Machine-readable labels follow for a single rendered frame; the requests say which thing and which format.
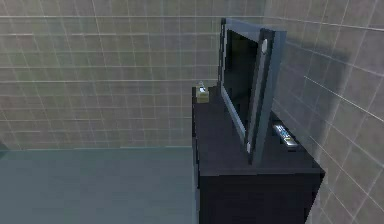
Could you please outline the grey flat television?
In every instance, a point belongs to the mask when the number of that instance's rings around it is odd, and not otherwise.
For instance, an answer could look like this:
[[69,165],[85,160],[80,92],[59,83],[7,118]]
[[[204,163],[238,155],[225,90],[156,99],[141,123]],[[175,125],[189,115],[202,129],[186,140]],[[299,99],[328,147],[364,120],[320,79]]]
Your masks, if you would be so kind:
[[220,95],[250,164],[260,164],[287,32],[233,18],[221,20]]

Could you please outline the black television cabinet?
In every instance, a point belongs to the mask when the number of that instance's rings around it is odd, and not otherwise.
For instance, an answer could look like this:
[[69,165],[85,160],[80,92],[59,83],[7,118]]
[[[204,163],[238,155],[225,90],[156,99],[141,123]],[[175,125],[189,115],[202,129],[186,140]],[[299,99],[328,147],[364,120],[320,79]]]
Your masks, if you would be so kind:
[[267,131],[262,159],[250,162],[215,87],[192,89],[192,147],[198,224],[305,224],[325,171],[298,145]]

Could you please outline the yellow tissue box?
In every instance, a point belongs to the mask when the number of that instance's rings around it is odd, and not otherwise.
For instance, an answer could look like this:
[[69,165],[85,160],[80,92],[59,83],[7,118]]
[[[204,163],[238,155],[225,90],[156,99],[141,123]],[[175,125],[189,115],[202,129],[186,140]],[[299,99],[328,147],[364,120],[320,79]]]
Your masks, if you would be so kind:
[[200,81],[196,86],[196,102],[197,103],[208,103],[209,102],[209,91],[205,87],[204,83]]

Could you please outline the grey remote control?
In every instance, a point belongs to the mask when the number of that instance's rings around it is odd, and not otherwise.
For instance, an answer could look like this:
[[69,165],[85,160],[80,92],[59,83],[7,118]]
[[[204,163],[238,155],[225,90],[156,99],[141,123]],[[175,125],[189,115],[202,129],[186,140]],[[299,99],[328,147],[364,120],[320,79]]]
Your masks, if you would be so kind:
[[287,147],[297,146],[297,142],[294,140],[294,138],[290,135],[290,133],[285,129],[283,125],[275,124],[273,128]]

